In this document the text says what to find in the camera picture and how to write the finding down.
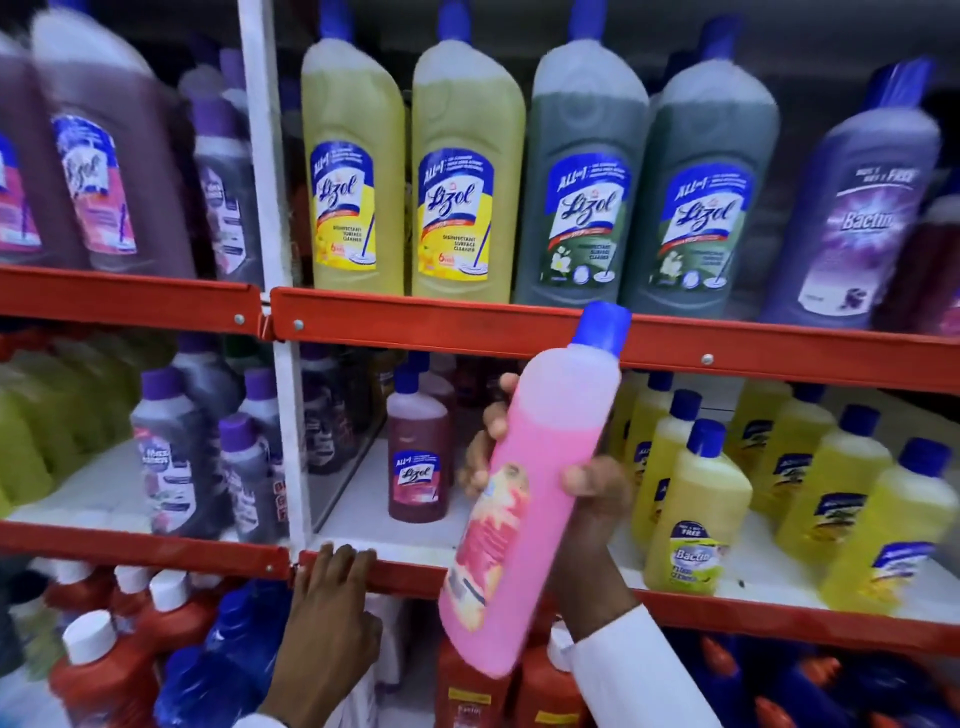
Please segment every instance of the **store shelf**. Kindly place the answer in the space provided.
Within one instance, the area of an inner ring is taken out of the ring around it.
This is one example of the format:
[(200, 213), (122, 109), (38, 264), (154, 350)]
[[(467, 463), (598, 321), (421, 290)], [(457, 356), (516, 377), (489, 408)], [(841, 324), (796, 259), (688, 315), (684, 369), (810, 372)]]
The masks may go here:
[[(326, 541), (374, 548), (379, 561), (371, 589), (436, 598), (470, 503), (457, 491), (442, 521), (394, 521), (386, 508), (386, 457), (386, 441), (375, 441), (312, 550)], [(767, 523), (754, 513), (713, 598), (647, 591), (641, 556), (625, 529), (613, 539), (611, 552), (627, 584), (663, 625), (960, 656), (960, 579), (935, 562), (925, 565), (895, 617), (877, 617), (827, 609), (816, 595), (812, 575), (774, 545)]]
[[(565, 346), (578, 312), (275, 288), (282, 340), (528, 358)], [(960, 392), (960, 340), (634, 316), (625, 366)]]
[(243, 283), (0, 265), (6, 316), (222, 333), (260, 333), (260, 291)]
[(99, 455), (55, 493), (0, 521), (0, 549), (238, 576), (286, 578), (290, 572), (285, 545), (240, 544), (233, 531), (221, 541), (152, 535), (133, 441)]

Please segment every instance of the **hand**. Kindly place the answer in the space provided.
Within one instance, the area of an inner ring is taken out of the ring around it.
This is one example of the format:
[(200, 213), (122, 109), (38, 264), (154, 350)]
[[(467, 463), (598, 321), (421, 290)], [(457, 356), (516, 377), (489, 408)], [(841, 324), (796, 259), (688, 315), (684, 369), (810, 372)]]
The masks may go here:
[[(500, 388), (510, 396), (518, 382), (518, 375), (505, 374)], [(491, 404), (484, 410), (483, 422), (485, 429), (473, 438), (467, 463), (457, 473), (458, 482), (470, 496), (482, 493), (490, 480), (493, 446), (507, 434), (507, 405)], [(613, 532), (630, 513), (634, 486), (616, 460), (601, 455), (568, 468), (561, 487), (577, 501), (547, 587), (557, 597), (570, 633), (579, 641), (636, 606), (636, 598), (607, 551)]]
[(376, 662), (383, 624), (364, 611), (374, 561), (373, 551), (334, 553), (324, 544), (313, 570), (298, 571), (262, 715), (288, 728), (319, 728)]

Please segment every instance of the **white sleeve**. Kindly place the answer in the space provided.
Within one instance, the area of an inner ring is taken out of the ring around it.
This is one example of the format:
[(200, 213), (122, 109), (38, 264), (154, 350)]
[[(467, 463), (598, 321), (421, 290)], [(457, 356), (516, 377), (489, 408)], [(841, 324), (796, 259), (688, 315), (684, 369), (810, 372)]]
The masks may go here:
[(279, 720), (266, 716), (242, 717), (233, 724), (233, 728), (286, 728)]
[(598, 728), (722, 728), (642, 605), (574, 644), (567, 654)]

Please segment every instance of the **shelf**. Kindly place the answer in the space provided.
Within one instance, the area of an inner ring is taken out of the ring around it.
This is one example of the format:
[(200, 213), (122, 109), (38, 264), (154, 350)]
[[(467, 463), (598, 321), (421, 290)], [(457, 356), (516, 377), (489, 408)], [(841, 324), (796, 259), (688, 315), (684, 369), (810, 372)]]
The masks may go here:
[(260, 291), (246, 283), (0, 265), (0, 311), (87, 324), (256, 336)]
[[(386, 457), (387, 442), (376, 440), (311, 550), (326, 541), (375, 548), (372, 591), (435, 599), (470, 503), (458, 490), (442, 521), (394, 521), (386, 507)], [(626, 529), (613, 539), (611, 553), (627, 584), (664, 626), (960, 656), (960, 579), (933, 561), (918, 575), (899, 614), (877, 617), (827, 609), (810, 575), (774, 545), (765, 520), (755, 513), (731, 550), (716, 597), (647, 591), (642, 559)]]
[[(282, 340), (529, 358), (565, 346), (578, 311), (275, 288)], [(634, 316), (624, 366), (960, 393), (960, 340)]]
[(0, 549), (96, 564), (131, 564), (236, 576), (286, 578), (285, 545), (253, 546), (154, 536), (133, 440), (102, 453), (50, 496), (0, 521)]

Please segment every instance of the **white bottle cap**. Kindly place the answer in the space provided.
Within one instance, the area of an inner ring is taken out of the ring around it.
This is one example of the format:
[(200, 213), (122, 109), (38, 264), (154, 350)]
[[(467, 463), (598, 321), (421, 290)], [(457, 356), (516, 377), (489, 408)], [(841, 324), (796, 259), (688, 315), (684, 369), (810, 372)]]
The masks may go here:
[(86, 561), (55, 559), (53, 564), (54, 578), (58, 584), (78, 584), (93, 573), (93, 567)]
[(113, 575), (125, 595), (139, 594), (150, 585), (150, 570), (143, 567), (117, 567)]
[(158, 612), (173, 612), (182, 607), (190, 596), (186, 571), (161, 571), (150, 580), (150, 596)]
[(63, 631), (63, 646), (70, 665), (89, 665), (106, 656), (117, 644), (110, 613), (105, 609), (77, 617)]
[(559, 621), (550, 630), (550, 644), (546, 646), (546, 656), (550, 664), (560, 672), (570, 672), (573, 665), (570, 663), (569, 650), (573, 646), (573, 638), (566, 625)]
[(194, 589), (216, 589), (223, 580), (223, 576), (217, 576), (215, 573), (190, 574), (190, 586)]

